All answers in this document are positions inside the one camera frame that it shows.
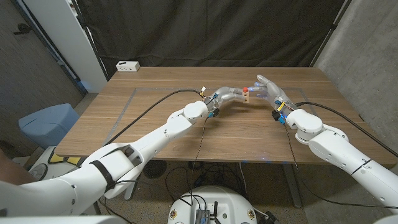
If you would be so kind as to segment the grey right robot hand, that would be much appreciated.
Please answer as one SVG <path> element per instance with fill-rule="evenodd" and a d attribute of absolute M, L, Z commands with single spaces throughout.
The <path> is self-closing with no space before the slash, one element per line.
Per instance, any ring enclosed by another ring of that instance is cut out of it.
<path fill-rule="evenodd" d="M 249 92 L 259 92 L 256 96 L 268 101 L 272 108 L 284 117 L 297 109 L 292 100 L 274 82 L 262 75 L 257 75 L 257 79 L 258 82 L 254 86 L 248 87 Z"/>

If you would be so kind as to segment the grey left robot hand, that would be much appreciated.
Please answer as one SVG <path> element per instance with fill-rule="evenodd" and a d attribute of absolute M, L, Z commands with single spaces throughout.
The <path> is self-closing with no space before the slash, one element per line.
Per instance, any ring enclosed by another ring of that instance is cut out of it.
<path fill-rule="evenodd" d="M 238 100 L 245 102 L 245 99 L 242 88 L 224 86 L 217 89 L 212 95 L 207 96 L 205 98 L 205 104 L 208 108 L 208 112 L 212 113 L 227 101 Z"/>

